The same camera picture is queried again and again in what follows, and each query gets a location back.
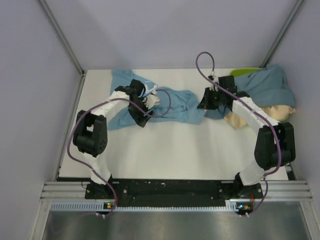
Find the light blue printed t-shirt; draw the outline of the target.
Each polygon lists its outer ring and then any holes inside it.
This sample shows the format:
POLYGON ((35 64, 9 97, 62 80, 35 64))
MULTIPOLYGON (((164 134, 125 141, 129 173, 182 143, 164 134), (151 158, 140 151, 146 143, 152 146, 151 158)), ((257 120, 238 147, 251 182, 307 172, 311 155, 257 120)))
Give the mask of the light blue printed t-shirt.
POLYGON ((199 105, 198 97, 190 90, 174 90, 172 88, 160 85, 147 78, 135 74, 131 69, 113 69, 110 92, 112 93, 119 86, 128 86, 132 79, 142 82, 146 87, 144 96, 146 97, 152 90, 163 89, 157 92, 160 104, 155 105, 152 110, 155 115, 162 118, 151 118, 151 123, 160 122, 180 122, 186 124, 198 125, 205 116, 205 111, 197 109, 199 105))

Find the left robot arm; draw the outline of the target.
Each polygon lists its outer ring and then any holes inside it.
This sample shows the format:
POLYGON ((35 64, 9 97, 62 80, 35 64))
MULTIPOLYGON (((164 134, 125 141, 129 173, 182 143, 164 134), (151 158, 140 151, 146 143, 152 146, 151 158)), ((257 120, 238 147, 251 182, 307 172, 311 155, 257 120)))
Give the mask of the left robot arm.
POLYGON ((160 104, 160 99, 153 90, 146 94, 147 87, 133 79, 127 86, 118 86, 108 99, 90 110, 81 110, 76 117, 75 126, 71 132, 73 144, 83 155, 84 160, 78 163, 89 167, 91 180, 98 184, 96 192, 102 198, 109 198, 114 187, 108 180, 112 176, 103 157, 108 144, 108 125, 121 111, 132 118, 133 123, 145 127, 149 119, 155 116, 152 107, 160 104))

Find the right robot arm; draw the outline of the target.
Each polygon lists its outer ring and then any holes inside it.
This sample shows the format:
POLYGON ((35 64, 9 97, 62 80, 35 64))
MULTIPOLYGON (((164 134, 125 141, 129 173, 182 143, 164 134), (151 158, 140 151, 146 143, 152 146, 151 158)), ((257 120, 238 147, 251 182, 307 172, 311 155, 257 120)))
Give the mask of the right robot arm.
POLYGON ((198 108, 213 111, 224 107, 243 118, 257 137, 253 160, 233 180, 233 193, 245 198, 264 177, 295 160, 294 127, 270 117, 246 92, 238 91, 232 75, 209 75, 206 80, 211 86, 205 88, 198 108))

